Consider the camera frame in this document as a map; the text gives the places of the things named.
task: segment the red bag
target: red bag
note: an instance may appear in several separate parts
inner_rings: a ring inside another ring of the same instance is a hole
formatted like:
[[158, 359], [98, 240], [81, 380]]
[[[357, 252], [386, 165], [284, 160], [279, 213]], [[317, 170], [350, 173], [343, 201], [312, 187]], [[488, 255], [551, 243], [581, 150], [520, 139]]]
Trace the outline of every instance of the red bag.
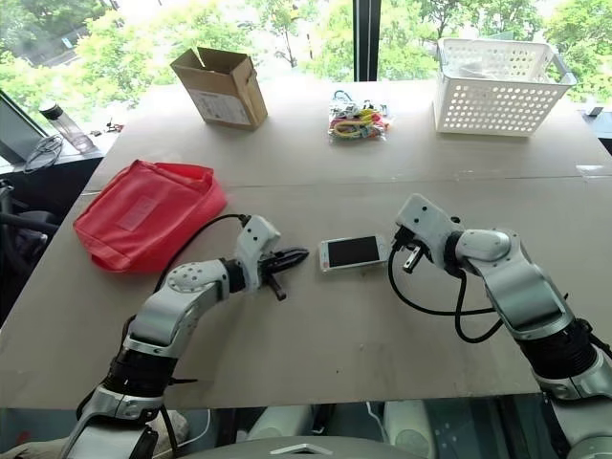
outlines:
[[199, 165], [135, 161], [75, 220], [76, 234], [104, 270], [159, 272], [225, 207], [212, 174]]

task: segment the plastic bag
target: plastic bag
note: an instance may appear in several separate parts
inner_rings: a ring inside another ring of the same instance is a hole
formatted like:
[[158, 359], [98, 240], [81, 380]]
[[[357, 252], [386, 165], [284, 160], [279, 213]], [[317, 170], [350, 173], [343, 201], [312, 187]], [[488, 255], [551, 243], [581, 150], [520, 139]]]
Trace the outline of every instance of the plastic bag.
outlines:
[[226, 203], [210, 168], [135, 161], [109, 182], [74, 228], [104, 270], [155, 273]]
[[354, 101], [341, 90], [334, 93], [327, 131], [331, 140], [384, 139], [388, 127], [386, 105], [371, 100]]

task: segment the colorful cables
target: colorful cables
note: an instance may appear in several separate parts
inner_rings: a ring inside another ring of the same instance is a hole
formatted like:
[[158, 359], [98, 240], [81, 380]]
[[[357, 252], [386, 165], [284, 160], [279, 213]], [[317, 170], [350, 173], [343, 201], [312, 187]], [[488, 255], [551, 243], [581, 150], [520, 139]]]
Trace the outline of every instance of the colorful cables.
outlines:
[[388, 129], [388, 122], [382, 111], [366, 100], [363, 104], [355, 103], [344, 91], [334, 93], [330, 105], [329, 135], [332, 138], [355, 140], [383, 137]]

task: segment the white smartphone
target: white smartphone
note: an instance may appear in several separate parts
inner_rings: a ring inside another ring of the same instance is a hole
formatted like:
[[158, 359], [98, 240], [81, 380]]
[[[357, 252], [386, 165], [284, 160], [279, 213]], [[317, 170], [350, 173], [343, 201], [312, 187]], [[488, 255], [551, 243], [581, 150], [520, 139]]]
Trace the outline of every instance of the white smartphone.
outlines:
[[387, 260], [389, 250], [384, 238], [374, 234], [323, 241], [318, 256], [321, 270], [328, 272], [382, 263]]

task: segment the wooden table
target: wooden table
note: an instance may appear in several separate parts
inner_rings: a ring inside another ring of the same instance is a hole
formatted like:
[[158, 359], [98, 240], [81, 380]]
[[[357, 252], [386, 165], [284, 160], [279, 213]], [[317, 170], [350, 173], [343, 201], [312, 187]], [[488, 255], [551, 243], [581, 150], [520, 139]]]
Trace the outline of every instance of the wooden table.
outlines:
[[[505, 331], [465, 344], [452, 319], [429, 317], [392, 293], [385, 269], [322, 274], [317, 243], [393, 234], [413, 192], [459, 215], [468, 227], [511, 228], [576, 314], [612, 340], [607, 274], [612, 259], [612, 162], [568, 105], [530, 139], [441, 135], [433, 129], [429, 82], [342, 85], [354, 98], [386, 101], [386, 142], [328, 142], [327, 104], [337, 86], [277, 82], [263, 87], [270, 118], [254, 133], [202, 122], [181, 87], [142, 103], [36, 268], [0, 335], [0, 405], [74, 408], [105, 375], [120, 329], [150, 295], [155, 276], [104, 273], [88, 259], [72, 222], [108, 180], [140, 158], [215, 168], [227, 212], [258, 213], [281, 231], [281, 246], [312, 255], [267, 289], [234, 295], [200, 321], [170, 387], [168, 404], [228, 407], [465, 397], [536, 391], [528, 363]], [[233, 252], [239, 228], [207, 230], [183, 260]], [[422, 263], [402, 288], [451, 310], [457, 282]], [[470, 277], [470, 308], [488, 306]], [[495, 317], [466, 318], [475, 335]]]

